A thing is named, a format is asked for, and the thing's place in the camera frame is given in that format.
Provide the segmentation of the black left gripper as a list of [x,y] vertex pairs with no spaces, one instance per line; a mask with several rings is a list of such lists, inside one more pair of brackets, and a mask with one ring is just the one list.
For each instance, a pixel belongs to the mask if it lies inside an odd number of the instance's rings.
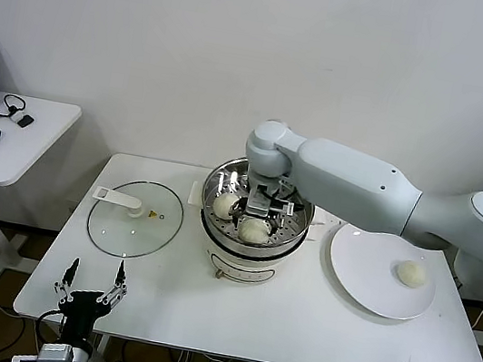
[[116,272],[114,284],[104,293],[99,291],[74,291],[70,287],[78,270],[80,260],[77,258],[66,269],[61,280],[54,284],[54,292],[60,304],[59,310],[64,316],[64,325],[60,343],[72,347],[92,350],[89,337],[93,333],[94,323],[109,314],[127,294],[127,278],[124,259]]

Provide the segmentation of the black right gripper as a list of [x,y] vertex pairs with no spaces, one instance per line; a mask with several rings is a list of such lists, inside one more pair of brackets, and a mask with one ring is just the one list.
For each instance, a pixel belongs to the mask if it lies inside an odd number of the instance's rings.
[[288,205],[286,204],[257,202],[244,198],[241,201],[235,201],[230,206],[228,215],[233,224],[238,224],[242,216],[266,220],[270,225],[269,236],[273,237],[278,230],[284,228],[286,220],[282,215],[287,214],[287,210]]

